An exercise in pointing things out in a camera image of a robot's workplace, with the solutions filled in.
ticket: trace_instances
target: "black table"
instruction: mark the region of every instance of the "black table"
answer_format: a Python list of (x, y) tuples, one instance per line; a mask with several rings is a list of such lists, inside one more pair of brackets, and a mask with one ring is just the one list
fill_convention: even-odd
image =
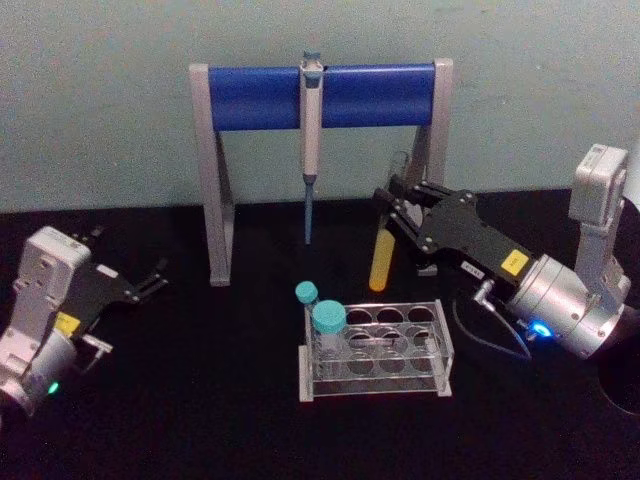
[[(479, 212), (534, 252), (573, 265), (579, 228), (568, 191), (482, 195)], [(4, 432), (7, 478), (640, 478), (639, 422), (608, 403), (595, 368), (539, 343), (525, 364), (462, 336), (453, 397), (395, 394), (298, 402), (302, 309), (313, 280), (343, 303), (425, 301), (440, 286), (397, 251), (391, 284), (367, 288), (377, 215), (369, 201), (240, 206), (232, 286), (208, 285), (199, 207), (0, 216), (2, 319), (24, 240), (43, 225), (107, 227), (94, 259), (137, 281), (161, 256), (171, 285), (106, 311), (115, 349), (70, 377), (21, 430)], [(640, 215), (624, 211), (616, 254), (640, 305)], [(467, 318), (473, 325), (474, 318)]]

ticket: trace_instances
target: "black cable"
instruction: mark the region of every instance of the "black cable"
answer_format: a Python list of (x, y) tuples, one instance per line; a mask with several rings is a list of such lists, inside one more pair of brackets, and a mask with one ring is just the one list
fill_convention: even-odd
[(474, 340), (475, 342), (478, 342), (478, 343), (480, 343), (482, 345), (485, 345), (486, 347), (498, 350), (498, 351), (500, 351), (502, 353), (506, 353), (507, 355), (511, 355), (513, 357), (516, 357), (516, 358), (518, 358), (520, 360), (531, 361), (531, 359), (532, 359), (531, 352), (529, 351), (529, 348), (527, 347), (527, 345), (524, 343), (524, 341), (522, 340), (520, 335), (518, 335), (518, 332), (516, 332), (513, 329), (513, 327), (511, 325), (509, 325), (509, 322), (507, 322), (507, 320), (502, 315), (500, 315), (497, 311), (493, 311), (491, 313), (493, 313), (493, 315), (500, 321), (500, 323), (502, 323), (502, 325), (507, 330), (509, 330), (511, 335), (513, 335), (513, 337), (518, 342), (518, 345), (522, 349), (521, 353), (519, 353), (519, 352), (517, 352), (515, 350), (511, 350), (510, 348), (503, 347), (502, 345), (497, 345), (495, 343), (491, 343), (491, 342), (489, 342), (489, 341), (487, 341), (487, 340), (485, 340), (483, 338), (480, 338), (480, 337), (474, 335), (469, 330), (467, 330), (467, 328), (462, 324), (462, 321), (460, 320), (460, 316), (458, 315), (458, 305), (457, 305), (457, 299), (455, 298), (455, 296), (454, 296), (454, 298), (453, 298), (453, 300), (451, 302), (451, 307), (452, 307), (452, 310), (453, 310), (453, 319), (455, 320), (456, 324), (458, 325), (458, 327), (460, 328), (462, 333), (464, 333), (471, 340)]

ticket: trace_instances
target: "yellow tube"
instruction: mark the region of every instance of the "yellow tube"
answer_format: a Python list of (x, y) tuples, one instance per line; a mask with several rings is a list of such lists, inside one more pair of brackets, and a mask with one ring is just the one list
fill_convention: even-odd
[(380, 228), (376, 235), (376, 247), (371, 262), (369, 274), (369, 288), (374, 292), (381, 292), (387, 287), (391, 257), (396, 239), (386, 228)]

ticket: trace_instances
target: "wall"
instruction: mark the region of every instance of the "wall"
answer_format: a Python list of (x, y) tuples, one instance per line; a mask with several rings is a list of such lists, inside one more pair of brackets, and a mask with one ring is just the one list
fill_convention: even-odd
[[(3, 2), (0, 210), (199, 201), (187, 66), (454, 59), (452, 187), (567, 185), (638, 133), (637, 2)], [(411, 129), (330, 130), (324, 198), (369, 196)], [(300, 199), (296, 132), (226, 134), (241, 202)]]

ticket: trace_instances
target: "teal cap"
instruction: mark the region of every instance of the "teal cap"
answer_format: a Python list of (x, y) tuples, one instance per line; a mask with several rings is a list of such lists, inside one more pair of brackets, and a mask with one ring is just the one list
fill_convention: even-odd
[(318, 298), (318, 289), (313, 282), (309, 282), (308, 280), (300, 282), (296, 287), (296, 297), (298, 297), (300, 303), (308, 305)]
[(347, 311), (340, 302), (323, 300), (313, 307), (313, 328), (320, 333), (338, 333), (347, 324)]

